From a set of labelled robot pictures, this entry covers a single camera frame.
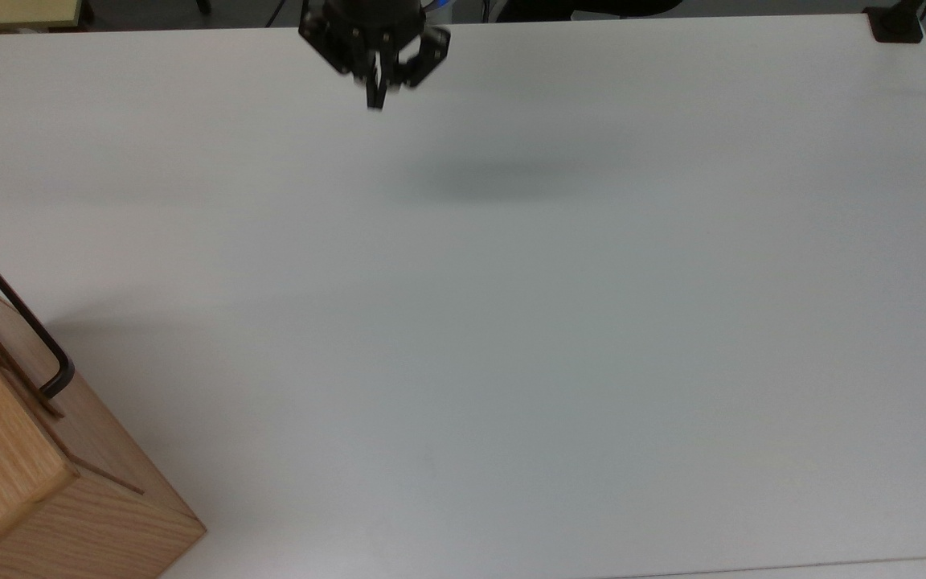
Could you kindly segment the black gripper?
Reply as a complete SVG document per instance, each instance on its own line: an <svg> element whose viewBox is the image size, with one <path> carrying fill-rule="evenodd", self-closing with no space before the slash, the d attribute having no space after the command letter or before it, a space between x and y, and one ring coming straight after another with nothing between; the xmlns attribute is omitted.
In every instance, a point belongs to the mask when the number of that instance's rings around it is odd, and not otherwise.
<svg viewBox="0 0 926 579"><path fill-rule="evenodd" d="M339 76L365 92L368 109L383 110L390 92L419 88L444 63L448 28L426 27L419 1L325 1L321 14L304 14L298 32ZM419 41L401 61L402 47ZM379 69L376 52L379 49Z"/></svg>

